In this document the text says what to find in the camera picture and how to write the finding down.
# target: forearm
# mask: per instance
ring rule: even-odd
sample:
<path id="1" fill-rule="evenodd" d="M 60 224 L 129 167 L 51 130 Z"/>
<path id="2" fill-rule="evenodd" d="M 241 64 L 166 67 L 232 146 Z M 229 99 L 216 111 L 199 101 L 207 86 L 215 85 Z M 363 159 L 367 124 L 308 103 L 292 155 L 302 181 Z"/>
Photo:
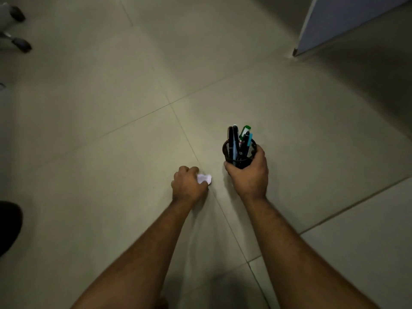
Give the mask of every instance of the forearm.
<path id="1" fill-rule="evenodd" d="M 244 203 L 282 308 L 376 308 L 313 251 L 267 200 Z"/>
<path id="2" fill-rule="evenodd" d="M 72 308 L 153 308 L 191 205 L 172 202 Z"/>

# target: black shoe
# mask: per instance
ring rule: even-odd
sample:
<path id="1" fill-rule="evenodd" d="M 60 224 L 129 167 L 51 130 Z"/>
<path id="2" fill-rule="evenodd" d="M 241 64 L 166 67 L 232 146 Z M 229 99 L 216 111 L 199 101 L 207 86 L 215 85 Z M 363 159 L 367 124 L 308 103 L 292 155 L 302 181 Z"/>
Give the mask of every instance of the black shoe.
<path id="1" fill-rule="evenodd" d="M 20 233 L 23 212 L 8 201 L 0 201 L 0 256 L 7 252 Z"/>

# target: piece of paper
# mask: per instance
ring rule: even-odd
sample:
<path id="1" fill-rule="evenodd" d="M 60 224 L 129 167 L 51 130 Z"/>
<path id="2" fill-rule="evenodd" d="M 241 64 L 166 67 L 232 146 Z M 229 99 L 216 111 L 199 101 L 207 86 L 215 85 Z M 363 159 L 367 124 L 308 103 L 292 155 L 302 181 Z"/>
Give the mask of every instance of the piece of paper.
<path id="1" fill-rule="evenodd" d="M 211 175 L 197 175 L 197 182 L 201 184 L 203 181 L 206 181 L 208 185 L 212 183 L 212 176 Z"/>

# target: person's left hand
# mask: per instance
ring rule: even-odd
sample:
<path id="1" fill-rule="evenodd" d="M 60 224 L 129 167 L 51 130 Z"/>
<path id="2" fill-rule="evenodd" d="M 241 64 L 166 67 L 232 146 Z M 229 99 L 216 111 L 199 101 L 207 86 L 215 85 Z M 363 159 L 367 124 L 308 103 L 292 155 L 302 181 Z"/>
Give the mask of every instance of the person's left hand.
<path id="1" fill-rule="evenodd" d="M 174 201 L 188 202 L 193 206 L 208 192 L 209 185 L 206 181 L 201 184 L 197 183 L 198 172 L 198 167 L 189 169 L 186 166 L 181 166 L 179 168 L 171 184 Z"/>

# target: mesh cup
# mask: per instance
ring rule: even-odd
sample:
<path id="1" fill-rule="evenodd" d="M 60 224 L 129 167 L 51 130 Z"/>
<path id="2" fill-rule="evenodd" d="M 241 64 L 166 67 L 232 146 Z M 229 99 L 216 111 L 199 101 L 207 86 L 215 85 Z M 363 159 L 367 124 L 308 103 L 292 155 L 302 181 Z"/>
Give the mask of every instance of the mesh cup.
<path id="1" fill-rule="evenodd" d="M 227 141 L 224 142 L 224 145 L 222 147 L 222 151 L 223 151 L 224 158 L 226 159 L 226 161 L 228 163 L 233 164 L 234 166 L 236 166 L 239 169 L 243 169 L 243 168 L 246 168 L 247 166 L 249 166 L 252 163 L 253 158 L 255 157 L 255 154 L 258 151 L 258 149 L 257 149 L 257 146 L 256 146 L 256 142 L 252 139 L 252 141 L 250 143 L 250 146 L 249 146 L 249 151 L 248 151 L 247 158 L 245 158 L 245 159 L 233 160 L 233 158 L 231 156 L 229 156 L 229 143 Z"/>

